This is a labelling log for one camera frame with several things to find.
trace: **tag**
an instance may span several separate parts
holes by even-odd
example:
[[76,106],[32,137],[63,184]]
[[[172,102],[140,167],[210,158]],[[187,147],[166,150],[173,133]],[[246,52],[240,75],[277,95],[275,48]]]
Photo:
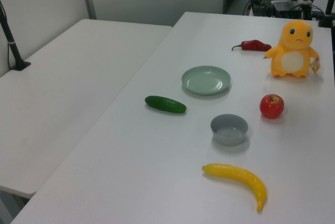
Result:
[[320,57],[314,59],[313,62],[310,64],[310,67],[313,70],[314,74],[316,74],[320,69]]

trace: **chili pepper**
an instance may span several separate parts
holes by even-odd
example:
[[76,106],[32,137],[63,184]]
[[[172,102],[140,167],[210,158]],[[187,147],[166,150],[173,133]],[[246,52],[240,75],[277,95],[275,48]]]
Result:
[[269,49],[271,49],[271,45],[264,44],[258,40],[243,41],[241,44],[232,47],[231,50],[233,50],[235,47],[241,47],[242,50],[256,51],[268,51]]

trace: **plush toy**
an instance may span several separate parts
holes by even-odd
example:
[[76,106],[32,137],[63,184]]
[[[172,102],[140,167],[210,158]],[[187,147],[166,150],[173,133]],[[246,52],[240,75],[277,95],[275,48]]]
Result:
[[304,20],[287,23],[279,43],[265,54],[264,58],[272,58],[271,73],[273,76],[292,74],[296,77],[308,75],[309,67],[314,73],[320,69],[319,55],[309,45],[313,39],[312,26]]

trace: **yellow banana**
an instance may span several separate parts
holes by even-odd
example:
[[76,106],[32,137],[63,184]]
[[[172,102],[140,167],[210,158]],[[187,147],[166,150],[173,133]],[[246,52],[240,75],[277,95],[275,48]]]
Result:
[[267,197],[266,188],[256,175],[246,169],[226,164],[208,164],[203,166],[202,170],[204,173],[212,176],[230,178],[248,185],[254,191],[257,198],[257,211],[262,211]]

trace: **cucumber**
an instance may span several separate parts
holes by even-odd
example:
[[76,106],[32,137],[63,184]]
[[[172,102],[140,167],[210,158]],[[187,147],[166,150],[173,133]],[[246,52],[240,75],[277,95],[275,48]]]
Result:
[[148,96],[144,101],[152,108],[170,113],[184,113],[186,111],[185,105],[167,97]]

